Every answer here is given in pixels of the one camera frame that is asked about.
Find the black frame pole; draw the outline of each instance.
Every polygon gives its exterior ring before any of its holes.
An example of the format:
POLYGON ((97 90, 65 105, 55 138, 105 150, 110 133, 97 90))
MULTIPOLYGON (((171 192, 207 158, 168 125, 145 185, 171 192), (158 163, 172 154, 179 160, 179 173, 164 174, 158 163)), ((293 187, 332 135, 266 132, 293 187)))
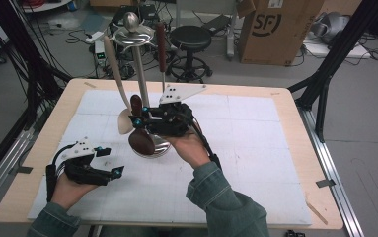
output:
POLYGON ((28 129, 36 120, 37 108, 42 100, 56 100, 61 95, 62 89, 57 84, 54 76, 65 82, 72 79, 70 76, 48 64, 41 57, 38 48, 29 36, 29 33, 18 13, 15 11, 13 4, 14 3, 9 0, 0 0, 0 26, 10 39, 10 42, 16 51, 21 55, 22 62, 16 64, 17 62, 10 53, 10 49, 1 38, 0 45, 3 50, 7 51, 7 55, 14 65, 18 65, 20 68, 25 69, 25 71, 20 70, 18 73, 22 76, 28 77, 28 106, 1 142, 0 162, 4 158, 5 153, 10 149, 18 134, 20 134, 22 130, 28 129), (42 87, 44 91, 43 95, 38 95, 38 86, 42 87))
POLYGON ((312 104, 319 97, 315 131, 321 142, 324 142, 324 119, 331 79, 377 15, 378 0, 363 0, 318 70, 311 77, 288 88, 293 93, 306 87, 296 100, 296 105, 306 111, 312 109, 312 104))

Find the spoon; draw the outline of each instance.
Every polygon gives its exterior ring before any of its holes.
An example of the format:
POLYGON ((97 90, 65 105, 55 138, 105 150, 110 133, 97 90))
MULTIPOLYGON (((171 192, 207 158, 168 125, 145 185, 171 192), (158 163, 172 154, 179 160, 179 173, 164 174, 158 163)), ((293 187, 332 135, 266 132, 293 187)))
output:
POLYGON ((133 130, 132 121, 129 118, 129 116, 131 115, 130 103, 127 100, 126 93, 124 92, 124 89, 123 89, 123 84, 121 83, 121 76, 118 70, 117 60, 115 59, 112 43, 110 42, 110 39, 107 36, 104 36, 103 40, 105 43, 106 55, 108 57, 109 65, 112 68, 112 73, 113 73, 115 83, 118 86, 118 90, 120 91, 120 95, 124 101, 124 104, 127 106, 127 108, 124 109, 122 112, 120 112, 120 114, 118 115, 118 118, 117 118, 118 133, 127 134, 133 130))
MULTIPOLYGON (((142 99, 138 95, 130 97, 132 113, 134 116, 142 116, 142 99)), ((144 128, 136 128, 128 138, 129 145, 141 155, 150 156, 155 152, 155 144, 151 136, 144 128)))

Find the cardboard box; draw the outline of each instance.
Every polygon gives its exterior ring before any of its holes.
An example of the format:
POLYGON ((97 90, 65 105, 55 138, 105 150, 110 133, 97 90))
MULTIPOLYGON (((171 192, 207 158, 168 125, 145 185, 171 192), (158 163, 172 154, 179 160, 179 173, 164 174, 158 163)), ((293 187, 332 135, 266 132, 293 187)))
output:
POLYGON ((244 0, 238 51, 242 63, 290 65, 324 0, 244 0))
POLYGON ((119 7, 121 5, 137 6, 138 0, 90 0, 92 7, 119 7))

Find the sf logo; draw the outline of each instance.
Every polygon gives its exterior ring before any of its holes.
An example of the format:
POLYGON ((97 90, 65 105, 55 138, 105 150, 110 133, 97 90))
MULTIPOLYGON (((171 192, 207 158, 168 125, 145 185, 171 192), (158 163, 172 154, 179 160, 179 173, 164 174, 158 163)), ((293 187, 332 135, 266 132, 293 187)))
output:
POLYGON ((256 17, 256 24, 252 32, 256 37, 268 37, 277 30, 280 25, 281 14, 277 15, 263 15, 258 14, 256 17))

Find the hand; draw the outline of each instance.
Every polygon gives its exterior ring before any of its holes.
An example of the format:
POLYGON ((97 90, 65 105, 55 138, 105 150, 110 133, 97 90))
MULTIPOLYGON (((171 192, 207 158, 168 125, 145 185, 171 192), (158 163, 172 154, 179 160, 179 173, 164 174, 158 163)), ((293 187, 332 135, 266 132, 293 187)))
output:
POLYGON ((207 151, 200 138, 192 131, 188 131, 182 137, 164 137, 176 149, 180 157, 189 163, 194 169, 210 162, 207 151))
POLYGON ((86 193, 95 189, 96 185, 80 185, 68 179, 63 173, 59 176, 51 202, 59 204, 68 210, 77 203, 86 193))

